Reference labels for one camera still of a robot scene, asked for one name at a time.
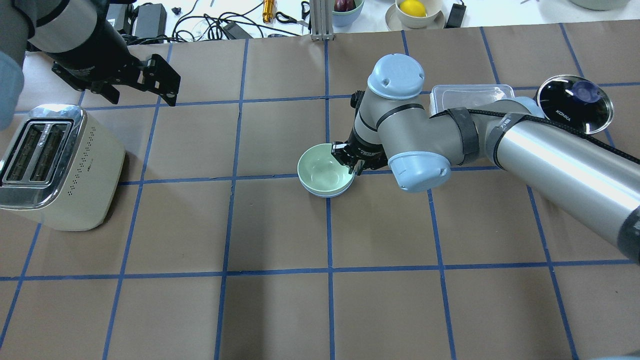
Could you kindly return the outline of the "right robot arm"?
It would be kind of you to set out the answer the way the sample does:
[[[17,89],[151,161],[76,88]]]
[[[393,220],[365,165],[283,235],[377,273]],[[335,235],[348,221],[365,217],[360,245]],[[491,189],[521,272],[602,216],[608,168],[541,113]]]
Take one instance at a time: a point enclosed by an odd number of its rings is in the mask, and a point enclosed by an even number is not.
[[[420,63],[387,54],[366,89],[352,94],[354,123],[331,154],[350,173],[389,167],[409,193],[441,186],[452,166],[489,159],[639,262],[639,160],[595,137],[544,117],[524,96],[429,116],[419,94]]]

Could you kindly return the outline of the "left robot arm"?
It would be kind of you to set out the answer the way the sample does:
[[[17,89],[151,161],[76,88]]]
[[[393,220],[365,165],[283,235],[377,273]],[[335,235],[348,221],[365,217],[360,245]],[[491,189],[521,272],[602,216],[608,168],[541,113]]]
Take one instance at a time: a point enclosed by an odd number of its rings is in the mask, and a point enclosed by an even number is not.
[[[108,21],[108,0],[3,0],[0,41],[1,129],[13,120],[25,87],[27,45],[50,57],[52,71],[74,91],[117,104],[123,85],[176,105],[181,76],[158,54],[141,60]]]

